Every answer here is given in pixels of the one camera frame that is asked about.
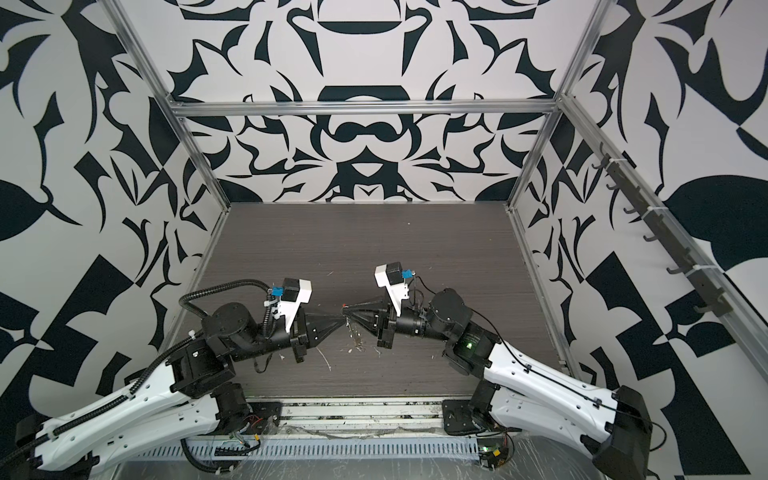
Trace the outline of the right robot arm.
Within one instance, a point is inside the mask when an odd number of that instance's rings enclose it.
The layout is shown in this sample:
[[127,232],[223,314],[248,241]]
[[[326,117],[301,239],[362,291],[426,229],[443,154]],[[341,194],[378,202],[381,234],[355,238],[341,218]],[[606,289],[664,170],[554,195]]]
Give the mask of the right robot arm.
[[482,428],[527,431],[568,445],[610,479],[646,477],[653,423],[638,391],[591,385],[522,354],[478,325],[455,290],[438,292],[420,309],[383,298],[342,312],[381,348],[391,348],[398,334],[443,342],[450,365],[479,380],[469,409]]

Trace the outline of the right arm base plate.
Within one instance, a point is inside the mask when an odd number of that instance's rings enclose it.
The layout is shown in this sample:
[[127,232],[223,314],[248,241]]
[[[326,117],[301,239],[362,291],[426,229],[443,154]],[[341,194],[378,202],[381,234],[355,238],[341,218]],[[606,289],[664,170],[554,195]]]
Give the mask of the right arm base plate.
[[447,435],[466,436],[496,429],[495,422],[471,405],[469,400],[446,399],[441,402],[442,426]]

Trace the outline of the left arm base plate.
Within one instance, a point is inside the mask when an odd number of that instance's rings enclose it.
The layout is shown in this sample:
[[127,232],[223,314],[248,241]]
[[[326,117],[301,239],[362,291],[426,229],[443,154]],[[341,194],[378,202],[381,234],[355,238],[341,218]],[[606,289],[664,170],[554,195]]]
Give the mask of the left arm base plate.
[[250,413],[237,430],[243,436],[262,436],[276,432],[282,423],[283,403],[280,401],[250,402]]

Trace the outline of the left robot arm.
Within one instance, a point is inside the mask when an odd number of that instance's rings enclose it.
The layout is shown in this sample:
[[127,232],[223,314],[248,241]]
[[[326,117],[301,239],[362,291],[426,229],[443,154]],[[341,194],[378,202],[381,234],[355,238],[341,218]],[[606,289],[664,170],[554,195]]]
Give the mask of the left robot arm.
[[259,323],[245,305],[227,303],[122,389],[73,413],[19,422],[17,447],[1,465],[13,479],[85,479],[169,441],[238,432],[252,410],[236,363],[281,350],[301,362],[344,323],[304,309],[292,322]]

